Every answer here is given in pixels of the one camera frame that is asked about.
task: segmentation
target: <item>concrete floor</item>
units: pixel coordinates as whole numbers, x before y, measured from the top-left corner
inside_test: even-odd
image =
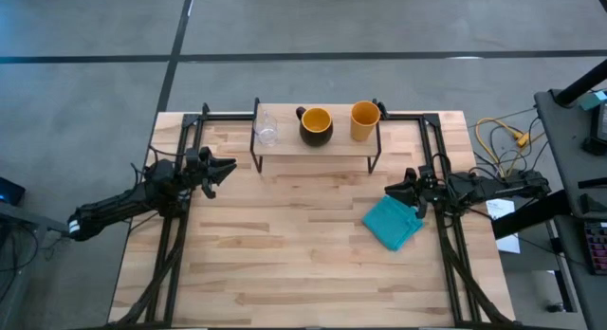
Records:
[[[0,57],[169,54],[182,5],[0,0]],[[182,52],[601,49],[607,46],[604,13],[598,0],[194,0]],[[394,110],[464,110],[470,125],[527,109],[536,91],[563,87],[601,60],[179,64],[167,109],[197,111],[207,102],[215,111],[249,110],[254,97],[377,97]],[[143,161],[166,68],[0,64],[0,176],[27,187],[25,208],[65,220],[81,203],[127,189],[129,163]],[[524,129],[535,117],[529,112],[507,121]],[[502,151],[511,148],[505,135],[496,142]],[[537,168],[553,190],[561,188],[549,151]],[[125,226],[115,225],[88,242],[60,247],[50,261],[39,257],[23,328],[104,324],[125,237]],[[579,315],[554,317],[525,298],[529,284],[542,279],[506,276],[519,321],[583,326]]]

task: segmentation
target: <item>orange mug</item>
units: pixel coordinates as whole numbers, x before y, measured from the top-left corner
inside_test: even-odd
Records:
[[[354,140],[367,140],[379,122],[381,113],[377,105],[370,101],[359,101],[352,106],[350,115],[350,137]]]

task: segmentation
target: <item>glass cup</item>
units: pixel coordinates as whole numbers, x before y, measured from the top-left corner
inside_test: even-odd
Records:
[[[266,110],[258,114],[254,122],[253,130],[260,143],[272,146],[278,142],[278,123]]]

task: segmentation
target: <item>yellow cable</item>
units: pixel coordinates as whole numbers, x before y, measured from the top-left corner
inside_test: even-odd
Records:
[[[514,159],[512,160],[512,163],[510,164],[510,167],[508,168],[508,170],[506,171],[506,176],[510,176],[510,174],[512,174],[512,169],[514,169],[514,164],[516,163],[517,160],[519,160],[519,158],[521,157],[521,153],[523,152],[523,150],[529,146],[532,142],[538,140],[539,137],[543,136],[545,134],[545,132],[540,133],[539,135],[533,137],[533,139],[531,139],[531,142],[529,144],[526,144],[524,147],[520,148],[519,151],[517,152],[517,154],[514,156]]]
[[[506,125],[505,123],[496,120],[494,118],[482,118],[479,119],[478,121],[476,121],[476,127],[475,127],[475,131],[476,131],[476,140],[478,140],[479,144],[481,144],[481,146],[485,149],[485,152],[487,152],[487,154],[491,157],[491,159],[493,159],[493,161],[495,162],[495,165],[497,166],[497,169],[500,173],[501,177],[505,177],[505,173],[504,173],[504,169],[502,169],[502,166],[500,165],[500,159],[497,157],[497,154],[494,154],[493,151],[491,151],[491,149],[485,144],[485,142],[483,141],[483,138],[481,137],[481,124],[484,124],[486,122],[490,122],[493,121],[501,126],[504,126],[504,128],[510,133],[512,134],[512,136],[514,136],[516,139],[518,139],[519,137],[522,136],[522,134],[518,131],[513,130],[510,126]]]

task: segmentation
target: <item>teal cloth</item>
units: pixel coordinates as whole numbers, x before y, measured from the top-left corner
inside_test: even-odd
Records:
[[[389,250],[399,250],[424,223],[415,208],[385,195],[363,218],[362,223]]]

